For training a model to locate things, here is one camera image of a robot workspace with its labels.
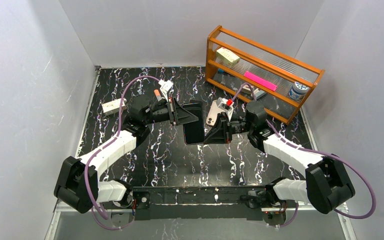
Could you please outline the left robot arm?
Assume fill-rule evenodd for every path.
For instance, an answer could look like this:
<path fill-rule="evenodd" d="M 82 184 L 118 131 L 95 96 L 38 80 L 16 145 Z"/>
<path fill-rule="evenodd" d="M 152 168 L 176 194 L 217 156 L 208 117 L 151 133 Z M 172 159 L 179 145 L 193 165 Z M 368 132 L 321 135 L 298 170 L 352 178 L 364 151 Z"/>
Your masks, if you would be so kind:
<path fill-rule="evenodd" d="M 123 155 L 139 147 L 150 134 L 150 124 L 169 121 L 183 126 L 185 143 L 201 144 L 205 139 L 202 101 L 183 105 L 175 98 L 161 99 L 155 105 L 140 95 L 131 100 L 121 130 L 91 152 L 75 158 L 67 157 L 61 166 L 54 196 L 84 214 L 95 208 L 104 214 L 103 203 L 133 202 L 131 186 L 122 180 L 101 181 L 101 175 Z"/>

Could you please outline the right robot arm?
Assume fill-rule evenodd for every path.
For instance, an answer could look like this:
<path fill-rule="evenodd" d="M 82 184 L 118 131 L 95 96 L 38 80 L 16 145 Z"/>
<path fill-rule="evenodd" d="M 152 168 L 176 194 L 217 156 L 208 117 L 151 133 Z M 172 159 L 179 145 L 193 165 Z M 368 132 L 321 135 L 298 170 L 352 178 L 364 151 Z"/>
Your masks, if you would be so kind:
<path fill-rule="evenodd" d="M 298 201 L 310 203 L 322 214 L 328 214 L 356 194 L 344 167 L 336 156 L 327 156 L 294 145 L 292 141 L 275 133 L 267 122 L 267 113 L 257 101 L 249 102 L 244 118 L 232 117 L 232 100 L 217 106 L 219 121 L 226 121 L 225 142 L 233 134 L 247 133 L 249 142 L 263 153 L 285 162 L 304 176 L 303 180 L 278 178 L 265 187 L 265 200 L 272 203 Z"/>

